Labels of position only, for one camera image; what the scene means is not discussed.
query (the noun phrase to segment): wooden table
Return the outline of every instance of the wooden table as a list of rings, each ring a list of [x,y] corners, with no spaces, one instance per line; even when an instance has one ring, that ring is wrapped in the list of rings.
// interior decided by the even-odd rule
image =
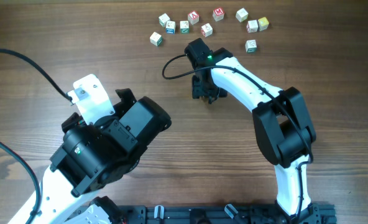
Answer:
[[[212,10],[223,7],[224,20]],[[270,27],[248,34],[235,18],[267,16]],[[158,23],[177,22],[197,10],[190,34],[168,35]],[[368,223],[368,4],[358,1],[122,2],[0,6],[0,47],[42,66],[64,91],[96,74],[113,103],[118,88],[148,96],[172,117],[133,172],[101,191],[118,205],[224,205],[273,203],[274,168],[260,153],[251,113],[235,98],[212,105],[191,99],[191,77],[164,80],[166,61],[201,37],[224,47],[266,82],[304,95],[317,141],[307,168],[313,201],[333,203],[340,223]],[[163,36],[156,47],[149,37]],[[245,53],[246,40],[258,51]],[[177,60],[167,75],[191,70]],[[60,124],[76,111],[31,66],[0,55],[0,140],[42,178],[62,143]],[[6,223],[34,191],[25,170],[0,149],[0,223]]]

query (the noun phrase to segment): black cable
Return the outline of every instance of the black cable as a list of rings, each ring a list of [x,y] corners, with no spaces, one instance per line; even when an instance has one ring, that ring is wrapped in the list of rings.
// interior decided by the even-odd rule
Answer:
[[[186,72],[186,73],[183,73],[181,75],[176,75],[174,77],[166,77],[165,76],[165,69],[167,67],[168,64],[170,64],[170,62],[180,58],[180,57],[184,57],[186,55],[179,55],[179,56],[176,56],[172,59],[170,59],[166,65],[163,67],[162,69],[162,76],[167,79],[167,80],[172,80],[172,79],[176,79],[176,78],[180,78],[180,77],[184,77],[186,75],[190,75],[192,73],[196,73],[196,72],[199,72],[199,71],[202,71],[202,70],[209,70],[209,69],[212,69],[212,68],[223,68],[223,69],[228,69],[228,70],[231,70],[233,71],[233,73],[238,73],[240,75],[242,75],[244,78],[248,79],[249,81],[251,81],[258,89],[260,89],[264,94],[266,94],[269,98],[271,98],[272,102],[274,103],[275,106],[278,107],[278,109],[280,110],[280,112],[286,116],[289,120],[289,122],[292,124],[292,126],[295,128],[297,134],[299,135],[304,147],[306,148],[307,150],[307,153],[310,155],[310,159],[308,161],[305,161],[305,162],[301,162],[299,163],[299,165],[297,166],[297,170],[298,170],[298,174],[299,174],[299,182],[300,182],[300,201],[299,201],[299,208],[298,208],[298,211],[297,211],[297,214],[296,214],[296,219],[297,219],[297,222],[299,223],[300,222],[300,214],[301,214],[301,206],[303,205],[303,179],[302,179],[302,176],[301,176],[301,167],[302,165],[305,165],[305,164],[311,164],[313,163],[314,161],[314,156],[313,156],[313,153],[311,151],[311,145],[308,145],[308,143],[306,142],[304,136],[302,135],[300,129],[298,128],[298,126],[296,125],[295,121],[293,120],[293,118],[289,115],[288,111],[282,106],[281,103],[279,103],[277,101],[277,99],[272,96],[268,91],[267,89],[265,89],[264,87],[262,87],[260,84],[258,84],[256,81],[254,81],[251,77],[247,76],[244,72],[242,71],[239,71],[238,69],[236,68],[232,68],[232,67],[229,67],[229,66],[224,66],[224,65],[213,65],[213,66],[207,66],[207,67],[203,67],[203,68],[198,68],[196,70],[193,70],[193,71],[190,71],[190,72]]]
[[[175,78],[180,78],[180,77],[183,77],[183,76],[186,76],[186,75],[189,75],[189,74],[181,74],[181,75],[177,75],[177,76],[175,76],[175,77],[166,77],[165,76],[165,69],[166,69],[166,67],[167,67],[167,65],[169,65],[170,64],[170,62],[172,62],[172,61],[174,61],[174,60],[176,60],[176,59],[178,59],[178,58],[180,58],[180,57],[185,57],[186,55],[185,54],[183,54],[183,55],[179,55],[179,56],[176,56],[176,57],[174,57],[174,58],[172,58],[172,59],[170,59],[167,63],[166,63],[166,65],[165,66],[163,66],[163,69],[162,69],[162,76],[165,78],[165,79],[167,79],[167,80],[172,80],[172,79],[175,79]]]
[[[34,209],[29,214],[29,218],[26,222],[26,224],[30,224],[34,220],[34,218],[37,214],[37,211],[40,208],[41,201],[42,201],[42,194],[40,192],[39,181],[37,180],[34,171],[29,167],[28,163],[26,163],[26,161],[23,158],[21,158],[21,156],[19,156],[12,149],[10,149],[9,147],[7,147],[5,144],[3,144],[1,142],[0,142],[0,148],[5,150],[8,154],[10,154],[10,156],[15,158],[25,168],[25,170],[27,170],[30,178],[32,179],[32,181],[34,183],[35,192],[36,192],[36,201],[35,201]]]
[[[72,97],[70,97],[66,93],[64,93],[61,90],[61,88],[53,81],[53,79],[50,77],[50,75],[48,75],[45,72],[45,70],[43,70],[38,64],[36,64],[29,57],[26,57],[25,55],[22,55],[22,54],[20,54],[18,52],[15,52],[13,50],[8,50],[8,49],[0,49],[0,53],[13,55],[15,57],[21,58],[24,61],[28,62],[36,70],[38,70],[43,75],[43,77],[45,77],[47,79],[47,81],[50,84],[52,84],[52,86],[54,87],[54,89],[56,89],[59,92],[59,94],[61,94],[65,99],[67,99],[69,101],[72,101]],[[1,142],[0,142],[0,148],[3,149],[3,150],[5,150],[8,154],[10,154],[13,158],[15,158],[25,168],[25,170],[28,172],[28,174],[30,175],[30,178],[32,179],[32,181],[33,181],[33,183],[35,185],[36,201],[35,201],[34,208],[31,211],[31,213],[29,214],[29,218],[28,218],[28,220],[26,222],[26,224],[30,224],[34,220],[34,218],[35,218],[35,216],[36,216],[36,214],[37,214],[37,212],[38,212],[38,210],[40,208],[41,201],[42,201],[42,193],[40,191],[39,181],[37,180],[34,171],[29,167],[29,165],[25,162],[25,160],[23,160],[23,158],[21,158],[12,149],[8,148],[7,146],[5,146]]]
[[[28,62],[31,66],[33,66],[36,70],[38,70],[46,79],[48,82],[50,82],[50,84],[52,84],[52,86],[54,87],[54,89],[56,89],[59,94],[61,94],[65,99],[72,101],[72,97],[68,96],[66,93],[64,93],[61,88],[53,81],[53,79],[50,77],[50,75],[48,75],[45,70],[43,70],[38,64],[36,64],[33,60],[31,60],[29,57],[22,55],[18,52],[15,52],[13,50],[8,50],[8,49],[0,49],[0,53],[4,53],[4,54],[9,54],[9,55],[13,55],[16,56],[17,58],[21,58],[24,61]]]

